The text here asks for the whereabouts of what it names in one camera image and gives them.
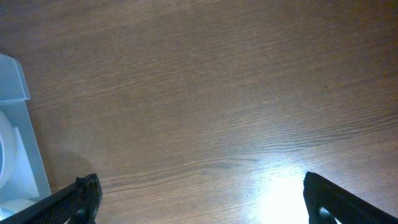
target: textured black plastic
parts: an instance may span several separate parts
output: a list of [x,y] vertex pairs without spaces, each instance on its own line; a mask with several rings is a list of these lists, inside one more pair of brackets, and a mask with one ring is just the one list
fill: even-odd
[[304,199],[310,224],[333,223],[326,221],[320,209],[324,208],[343,224],[398,223],[398,219],[349,193],[322,176],[307,172],[304,180]]
[[75,183],[1,221],[0,224],[63,224],[70,218],[73,219],[79,210],[86,213],[88,222],[85,223],[94,223],[101,199],[98,177],[90,174],[85,178],[77,178]]

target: wooden surface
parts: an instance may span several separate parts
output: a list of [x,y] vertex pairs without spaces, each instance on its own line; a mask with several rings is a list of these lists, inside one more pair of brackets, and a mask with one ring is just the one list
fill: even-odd
[[398,216],[396,2],[0,9],[50,186],[97,173],[97,223],[306,223],[307,170]]

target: plastic bin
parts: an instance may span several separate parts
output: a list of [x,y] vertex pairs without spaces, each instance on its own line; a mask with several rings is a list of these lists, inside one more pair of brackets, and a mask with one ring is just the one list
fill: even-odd
[[0,111],[10,121],[18,142],[16,168],[0,188],[0,206],[15,199],[38,202],[51,195],[25,103],[29,99],[20,63],[0,54]]

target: white object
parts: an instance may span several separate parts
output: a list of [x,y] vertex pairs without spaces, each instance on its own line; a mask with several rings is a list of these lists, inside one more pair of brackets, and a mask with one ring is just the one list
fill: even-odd
[[34,204],[33,201],[26,199],[15,199],[4,202],[0,205],[0,220],[6,219]]
[[16,137],[14,129],[6,115],[0,111],[0,144],[1,144],[1,170],[0,188],[10,178],[14,171],[14,162],[17,154]]
[[7,185],[16,198],[37,198],[39,190],[35,177],[33,176],[30,162],[27,158],[24,143],[18,128],[14,128],[17,154],[15,158],[15,168],[7,181]]

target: wooden table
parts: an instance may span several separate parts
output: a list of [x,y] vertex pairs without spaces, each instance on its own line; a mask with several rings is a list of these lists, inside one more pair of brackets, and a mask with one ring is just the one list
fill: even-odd
[[396,2],[37,0],[0,16],[50,186],[97,173],[97,223],[306,223],[308,170],[398,216]]

